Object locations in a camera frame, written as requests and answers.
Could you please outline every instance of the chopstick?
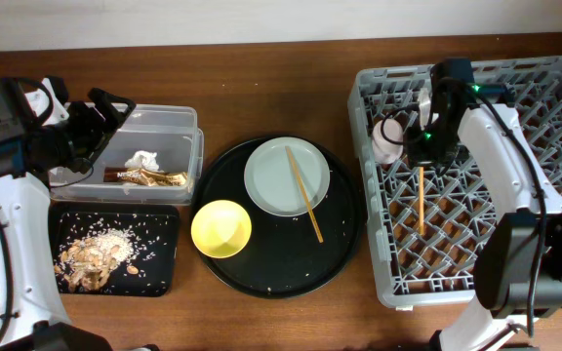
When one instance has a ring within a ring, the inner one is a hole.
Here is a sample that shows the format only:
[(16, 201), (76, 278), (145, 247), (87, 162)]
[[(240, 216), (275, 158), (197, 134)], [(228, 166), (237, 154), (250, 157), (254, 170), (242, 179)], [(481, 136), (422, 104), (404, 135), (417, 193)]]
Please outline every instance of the chopstick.
[(292, 150), (290, 150), (290, 146), (286, 146), (285, 151), (288, 153), (288, 157), (290, 158), (292, 171), (294, 172), (294, 177), (297, 179), (297, 183), (299, 184), (299, 188), (301, 189), (301, 194), (302, 194), (302, 198), (304, 199), (304, 203), (307, 205), (307, 211), (309, 212), (309, 217), (311, 218), (311, 224), (313, 224), (313, 229), (316, 231), (316, 235), (318, 236), (318, 242), (322, 244), (324, 242), (324, 239), (322, 239), (322, 234), (320, 233), (320, 228), (318, 227), (318, 222), (316, 221), (316, 216), (313, 214), (313, 210), (311, 209), (309, 198), (307, 198), (307, 192), (304, 191), (304, 186), (302, 185), (301, 173), (299, 173), (299, 167), (297, 166), (297, 163), (294, 160), (294, 155), (292, 154)]
[(418, 192), (420, 192), (420, 203), (418, 204), (418, 212), (420, 213), (420, 235), (424, 235), (424, 167), (420, 167), (420, 184), (418, 188)]

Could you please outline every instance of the light gray plate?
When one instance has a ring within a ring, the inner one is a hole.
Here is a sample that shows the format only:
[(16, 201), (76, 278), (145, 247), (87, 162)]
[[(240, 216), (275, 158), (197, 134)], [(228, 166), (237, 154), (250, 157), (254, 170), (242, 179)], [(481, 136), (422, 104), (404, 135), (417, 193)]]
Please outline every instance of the light gray plate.
[(315, 208), (329, 189), (329, 165), (320, 150), (305, 140), (278, 137), (260, 145), (246, 163), (244, 184), (251, 200), (262, 210), (273, 215), (302, 215), (307, 206), (286, 146), (292, 150), (309, 203)]

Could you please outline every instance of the brown table surface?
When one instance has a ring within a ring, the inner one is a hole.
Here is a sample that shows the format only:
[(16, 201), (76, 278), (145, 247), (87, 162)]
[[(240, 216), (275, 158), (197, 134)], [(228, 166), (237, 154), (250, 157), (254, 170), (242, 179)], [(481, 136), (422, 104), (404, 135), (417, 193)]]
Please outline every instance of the brown table surface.
[[(0, 53), (0, 77), (63, 77), (71, 99), (92, 87), (137, 103), (191, 106), (205, 134), (205, 164), (239, 140), (291, 133), (333, 151), (361, 184), (346, 102), (364, 68), (562, 55), (562, 34), (432, 37), (291, 44)], [(63, 295), (76, 327), (114, 348), (155, 343), (184, 349), (362, 349), (424, 343), (464, 305), (396, 312), (377, 300), (368, 240), (329, 285), (265, 300), (219, 281), (181, 233), (173, 289), (159, 298)], [(562, 311), (536, 325), (534, 345), (562, 350)], [(523, 333), (512, 342), (523, 342)]]

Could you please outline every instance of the dish rack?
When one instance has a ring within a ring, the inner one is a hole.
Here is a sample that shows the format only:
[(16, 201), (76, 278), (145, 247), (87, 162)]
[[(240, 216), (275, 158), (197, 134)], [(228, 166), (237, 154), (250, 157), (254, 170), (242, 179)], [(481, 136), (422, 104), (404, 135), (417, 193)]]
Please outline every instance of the dish rack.
[[(408, 166), (404, 153), (391, 165), (375, 163), (371, 134), (380, 112), (418, 102), (420, 88), (430, 90), (431, 67), (362, 70), (348, 100), (377, 293), (392, 308), (469, 301), (475, 259), (496, 229), (494, 206), (471, 157), (443, 176), (424, 171), (424, 198), (433, 202), (425, 206), (424, 236), (415, 228), (419, 170)], [(514, 92), (524, 135), (562, 194), (562, 57), (478, 61), (472, 67), (476, 83), (504, 83)], [(405, 117), (404, 129), (418, 114)]]

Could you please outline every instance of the yellow bowl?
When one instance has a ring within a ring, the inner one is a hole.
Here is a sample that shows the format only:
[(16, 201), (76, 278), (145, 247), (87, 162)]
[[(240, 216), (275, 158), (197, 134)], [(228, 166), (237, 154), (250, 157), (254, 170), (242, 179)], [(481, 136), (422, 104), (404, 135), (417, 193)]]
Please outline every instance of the yellow bowl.
[(251, 218), (238, 204), (217, 200), (205, 205), (192, 220), (192, 241), (203, 254), (227, 258), (239, 253), (251, 238)]

